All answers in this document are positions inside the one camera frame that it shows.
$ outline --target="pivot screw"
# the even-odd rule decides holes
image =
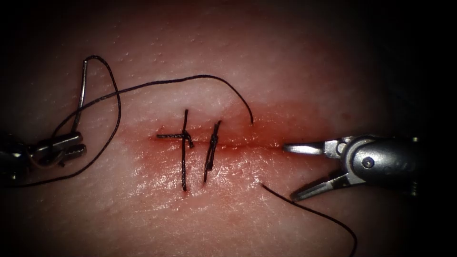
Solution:
[[[362,160],[362,165],[363,167],[365,168],[371,168],[373,167],[375,164],[375,161],[373,160],[373,158],[371,157],[365,157],[363,160]]]

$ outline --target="skin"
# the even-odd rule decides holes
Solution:
[[[48,137],[78,102],[81,62],[102,56],[119,89],[197,74],[209,79],[153,86],[121,96],[112,143],[81,175],[3,189],[8,251],[40,256],[347,256],[341,227],[274,197],[338,168],[335,160],[284,153],[284,142],[389,133],[392,108],[375,51],[349,8],[274,2],[174,3],[70,10],[24,43],[29,56],[2,95],[3,129],[25,142]],[[111,93],[103,65],[90,61],[86,102]],[[188,190],[180,184],[184,110]],[[103,146],[115,98],[83,112],[86,156],[31,172],[28,182],[70,174]],[[222,120],[215,164],[203,183],[214,123]],[[71,124],[62,129],[69,130]],[[395,192],[357,187],[301,204],[354,230],[356,256],[408,249],[412,204]],[[29,247],[21,247],[27,242]]]

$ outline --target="black suture thread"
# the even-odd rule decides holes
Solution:
[[[206,161],[205,161],[205,173],[204,173],[204,178],[203,178],[203,183],[206,183],[206,178],[208,176],[208,171],[213,170],[213,164],[214,164],[214,153],[216,152],[216,146],[218,144],[218,130],[219,130],[219,125],[222,121],[218,121],[217,124],[214,124],[214,131],[213,134],[211,135],[211,139],[209,141],[209,148],[208,148],[208,153],[206,154]]]
[[[157,135],[157,138],[182,138],[181,144],[181,185],[182,190],[185,192],[187,191],[186,187],[186,140],[189,142],[189,148],[194,147],[194,143],[192,142],[192,137],[186,130],[187,126],[187,116],[189,114],[189,110],[186,109],[184,111],[184,124],[182,125],[182,132],[181,134],[171,134],[171,135]]]
[[[216,77],[216,76],[212,76],[212,75],[206,75],[206,74],[202,74],[202,75],[195,75],[195,76],[190,76],[190,77],[185,77],[185,78],[181,78],[181,79],[170,79],[170,80],[157,80],[157,81],[151,81],[151,82],[147,82],[147,83],[144,83],[144,84],[141,84],[141,85],[137,85],[137,86],[134,86],[134,87],[131,87],[131,88],[128,88],[128,89],[123,89],[123,90],[118,90],[118,87],[116,85],[116,82],[114,80],[114,76],[113,76],[113,73],[111,71],[111,68],[109,67],[108,63],[100,56],[97,56],[97,55],[91,55],[89,57],[87,57],[86,59],[84,59],[84,61],[89,61],[91,59],[96,59],[98,61],[100,61],[101,63],[103,63],[103,65],[105,65],[105,67],[107,68],[108,70],[108,73],[109,73],[109,76],[111,77],[111,81],[113,82],[113,86],[114,86],[114,92],[113,93],[110,93],[110,94],[107,94],[105,96],[102,96],[100,98],[97,98],[85,105],[83,105],[81,108],[77,108],[74,112],[72,112],[70,115],[68,115],[59,125],[57,125],[57,127],[55,128],[54,132],[52,133],[51,135],[51,138],[54,138],[58,131],[75,115],[77,115],[78,113],[81,113],[83,110],[91,107],[92,105],[98,103],[98,102],[101,102],[101,101],[104,101],[108,98],[111,98],[113,96],[116,96],[117,98],[117,101],[118,101],[118,119],[116,121],[116,126],[113,130],[113,132],[111,133],[111,136],[109,137],[109,139],[107,140],[107,142],[105,143],[105,145],[102,147],[102,149],[100,150],[100,152],[94,157],[94,159],[92,159],[86,166],[84,166],[83,168],[81,168],[80,170],[72,173],[72,174],[69,174],[69,175],[65,175],[65,176],[61,176],[61,177],[57,177],[57,178],[51,178],[51,179],[47,179],[47,180],[42,180],[42,181],[38,181],[38,182],[34,182],[34,183],[29,183],[29,184],[24,184],[24,185],[15,185],[15,186],[9,186],[9,188],[26,188],[26,187],[33,187],[33,186],[38,186],[38,185],[43,185],[43,184],[47,184],[47,183],[51,183],[51,182],[55,182],[55,181],[60,181],[60,180],[65,180],[65,179],[69,179],[69,178],[73,178],[79,174],[81,174],[82,172],[84,172],[85,170],[87,170],[87,168],[89,168],[99,157],[100,155],[105,151],[106,147],[108,147],[108,145],[110,144],[110,142],[112,141],[114,135],[116,134],[117,130],[118,130],[118,127],[119,127],[119,124],[120,124],[120,118],[121,118],[121,101],[120,101],[120,94],[123,94],[123,93],[127,93],[127,92],[130,92],[130,91],[134,91],[134,90],[137,90],[137,89],[140,89],[140,88],[144,88],[144,87],[148,87],[148,86],[152,86],[152,85],[162,85],[162,84],[171,84],[171,83],[180,83],[180,82],[184,82],[184,81],[187,81],[187,80],[193,80],[193,79],[215,79],[215,80],[218,80],[218,81],[221,81],[223,82],[224,84],[226,84],[227,86],[230,87],[230,89],[232,89],[235,94],[241,99],[241,101],[243,101],[244,105],[246,106],[246,108],[248,109],[248,112],[249,112],[249,117],[250,117],[250,122],[251,124],[254,123],[254,117],[252,116],[252,111],[251,111],[251,108],[249,107],[248,103],[244,100],[244,98],[240,95],[240,93],[238,93],[238,91],[232,86],[230,85],[230,83],[228,83],[227,81],[225,81],[224,79],[222,78],[219,78],[219,77]]]
[[[290,204],[292,204],[293,206],[296,206],[296,207],[298,207],[298,208],[300,208],[300,209],[303,209],[303,210],[305,210],[305,211],[308,211],[308,212],[310,212],[310,213],[313,213],[313,214],[316,214],[316,215],[318,215],[318,216],[321,216],[321,217],[323,217],[323,218],[325,218],[325,219],[328,219],[328,220],[330,220],[330,221],[336,223],[338,226],[342,227],[343,229],[345,229],[345,230],[352,236],[352,239],[354,240],[354,244],[353,244],[353,246],[352,246],[352,250],[351,250],[351,253],[349,254],[349,257],[353,257],[353,256],[354,256],[354,254],[356,253],[358,240],[357,240],[356,233],[354,233],[354,232],[352,231],[352,229],[351,229],[349,226],[347,226],[347,225],[344,224],[343,222],[341,222],[341,221],[335,219],[334,217],[331,217],[331,216],[329,216],[329,215],[323,214],[323,213],[321,213],[321,212],[318,212],[318,211],[316,211],[316,210],[313,210],[313,209],[311,209],[311,208],[308,208],[308,207],[305,207],[305,206],[303,206],[303,205],[300,205],[300,204],[298,204],[298,203],[296,203],[296,202],[293,202],[293,201],[291,201],[291,200],[285,198],[284,196],[278,194],[277,192],[273,191],[272,189],[268,188],[268,187],[265,186],[264,184],[261,184],[261,185],[262,185],[262,187],[263,187],[266,191],[268,191],[269,193],[271,193],[271,194],[273,194],[274,196],[278,197],[279,199],[281,199],[281,200],[283,200],[283,201],[285,201],[285,202],[287,202],[287,203],[290,203]]]

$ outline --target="interrupted suture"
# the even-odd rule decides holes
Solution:
[[[186,187],[186,140],[189,142],[189,148],[193,148],[194,147],[194,143],[192,142],[192,137],[186,131],[188,113],[189,113],[189,110],[186,109],[186,111],[184,112],[184,125],[182,125],[181,134],[157,135],[157,138],[182,138],[182,145],[181,145],[181,150],[182,150],[182,159],[181,159],[182,177],[181,177],[181,184],[182,184],[182,190],[183,191],[187,191],[187,187]]]
[[[219,131],[219,125],[221,122],[222,121],[220,120],[216,124],[214,124],[214,132],[211,135],[211,139],[209,140],[208,154],[206,155],[206,160],[205,160],[205,174],[204,174],[204,178],[203,178],[204,183],[206,183],[208,171],[213,170],[214,153],[216,152],[216,146],[217,146],[218,140],[219,140],[218,131]]]

